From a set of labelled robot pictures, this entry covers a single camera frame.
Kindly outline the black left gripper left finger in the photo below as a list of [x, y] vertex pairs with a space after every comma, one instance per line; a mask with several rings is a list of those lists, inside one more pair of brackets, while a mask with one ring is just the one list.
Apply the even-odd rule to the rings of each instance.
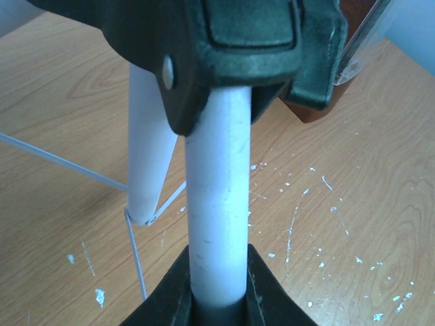
[[192, 292], [188, 247], [168, 269], [151, 295], [121, 326], [189, 326], [192, 324]]

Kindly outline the brown wooden metronome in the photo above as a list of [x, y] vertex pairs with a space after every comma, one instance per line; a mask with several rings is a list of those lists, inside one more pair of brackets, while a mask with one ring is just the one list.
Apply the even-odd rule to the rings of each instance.
[[299, 1], [302, 64], [279, 98], [304, 123], [326, 116], [351, 80], [335, 86], [348, 36], [341, 1]]

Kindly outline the white music stand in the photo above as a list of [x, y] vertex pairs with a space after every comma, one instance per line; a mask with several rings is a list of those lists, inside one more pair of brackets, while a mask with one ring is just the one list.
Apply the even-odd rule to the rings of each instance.
[[51, 12], [99, 29], [156, 77], [186, 142], [191, 289], [208, 309], [246, 292], [251, 124], [300, 70], [298, 2], [1, 2], [2, 35]]

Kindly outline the clear plastic metronome cover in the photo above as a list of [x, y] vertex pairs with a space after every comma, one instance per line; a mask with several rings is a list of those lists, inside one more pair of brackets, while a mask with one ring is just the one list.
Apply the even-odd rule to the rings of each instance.
[[349, 82], [362, 70], [369, 51], [391, 24], [396, 4], [396, 1], [341, 1], [349, 30], [335, 86]]

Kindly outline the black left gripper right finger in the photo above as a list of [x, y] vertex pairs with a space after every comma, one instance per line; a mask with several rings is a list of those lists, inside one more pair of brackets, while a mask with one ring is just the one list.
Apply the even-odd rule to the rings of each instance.
[[259, 252], [248, 245], [245, 320], [254, 326], [316, 326], [286, 293]]

